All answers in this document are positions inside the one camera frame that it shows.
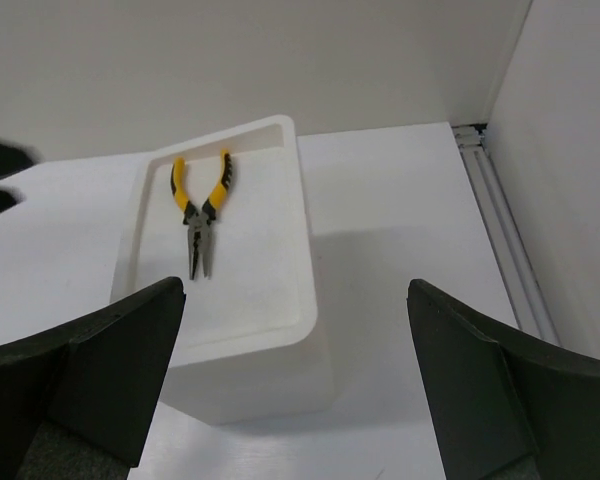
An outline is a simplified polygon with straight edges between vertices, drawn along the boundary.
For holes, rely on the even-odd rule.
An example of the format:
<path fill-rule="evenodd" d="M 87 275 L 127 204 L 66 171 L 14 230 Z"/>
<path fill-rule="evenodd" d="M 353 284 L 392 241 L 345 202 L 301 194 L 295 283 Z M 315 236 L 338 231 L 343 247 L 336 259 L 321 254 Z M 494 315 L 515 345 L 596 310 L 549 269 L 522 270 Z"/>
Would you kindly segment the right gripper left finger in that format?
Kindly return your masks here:
<path fill-rule="evenodd" d="M 140 463 L 186 295 L 167 277 L 0 345 L 0 479 L 125 479 Z"/>

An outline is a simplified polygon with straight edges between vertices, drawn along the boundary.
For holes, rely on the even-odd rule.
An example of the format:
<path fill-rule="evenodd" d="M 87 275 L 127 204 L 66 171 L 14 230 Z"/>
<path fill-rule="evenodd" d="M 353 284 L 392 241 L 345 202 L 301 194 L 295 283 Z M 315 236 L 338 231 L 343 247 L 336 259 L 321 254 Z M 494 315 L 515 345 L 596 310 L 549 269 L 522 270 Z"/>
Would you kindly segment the yellow handled pliers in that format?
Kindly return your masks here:
<path fill-rule="evenodd" d="M 224 206 L 233 180 L 233 158 L 227 149 L 220 153 L 221 175 L 211 193 L 198 208 L 190 200 L 185 185 L 186 162 L 182 157 L 174 160 L 170 175 L 170 189 L 177 207 L 182 211 L 183 224 L 187 226 L 187 251 L 189 279 L 194 280 L 199 263 L 204 278 L 211 275 L 213 223 Z"/>

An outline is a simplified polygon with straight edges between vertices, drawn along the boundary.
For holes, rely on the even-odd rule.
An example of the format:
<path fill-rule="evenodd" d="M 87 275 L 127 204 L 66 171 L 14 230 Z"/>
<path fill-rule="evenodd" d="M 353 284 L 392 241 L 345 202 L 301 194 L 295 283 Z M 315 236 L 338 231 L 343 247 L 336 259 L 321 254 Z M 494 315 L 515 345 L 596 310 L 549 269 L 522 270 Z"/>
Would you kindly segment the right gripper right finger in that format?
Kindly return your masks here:
<path fill-rule="evenodd" d="M 600 479 L 600 360 L 422 279 L 407 309 L 447 478 Z"/>

